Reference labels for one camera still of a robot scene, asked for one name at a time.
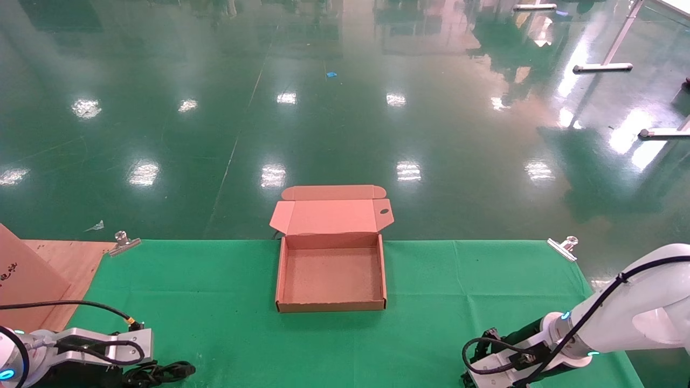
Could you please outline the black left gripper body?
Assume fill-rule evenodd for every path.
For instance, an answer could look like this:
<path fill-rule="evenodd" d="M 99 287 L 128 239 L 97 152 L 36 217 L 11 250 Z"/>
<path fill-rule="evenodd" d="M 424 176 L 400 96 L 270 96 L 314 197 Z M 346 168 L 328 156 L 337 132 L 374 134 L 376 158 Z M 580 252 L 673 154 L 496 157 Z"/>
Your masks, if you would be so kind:
<path fill-rule="evenodd" d="M 98 364 L 58 364 L 33 387 L 122 387 L 123 368 Z"/>

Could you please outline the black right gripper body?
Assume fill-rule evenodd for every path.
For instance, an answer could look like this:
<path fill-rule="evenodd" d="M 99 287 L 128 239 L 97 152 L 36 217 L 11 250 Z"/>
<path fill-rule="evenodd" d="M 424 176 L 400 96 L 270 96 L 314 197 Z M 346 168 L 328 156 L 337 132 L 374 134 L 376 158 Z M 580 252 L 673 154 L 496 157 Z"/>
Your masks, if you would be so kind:
<path fill-rule="evenodd" d="M 461 375 L 463 387 L 478 387 L 472 371 L 482 371 L 480 377 L 506 376 L 542 363 L 548 354 L 544 344 L 523 344 L 542 331 L 542 320 L 521 329 L 500 336 L 498 330 L 490 328 L 481 335 L 466 342 L 461 351 L 466 372 Z"/>

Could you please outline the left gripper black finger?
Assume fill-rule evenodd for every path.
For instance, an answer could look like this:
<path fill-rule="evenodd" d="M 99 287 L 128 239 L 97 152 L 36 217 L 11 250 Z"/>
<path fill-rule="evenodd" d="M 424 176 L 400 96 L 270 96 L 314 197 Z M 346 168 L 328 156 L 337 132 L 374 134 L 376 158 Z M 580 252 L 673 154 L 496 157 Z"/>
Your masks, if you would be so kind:
<path fill-rule="evenodd" d="M 157 387 L 176 383 L 196 373 L 196 367 L 187 361 L 160 365 L 157 361 L 144 363 L 123 374 L 123 387 Z"/>

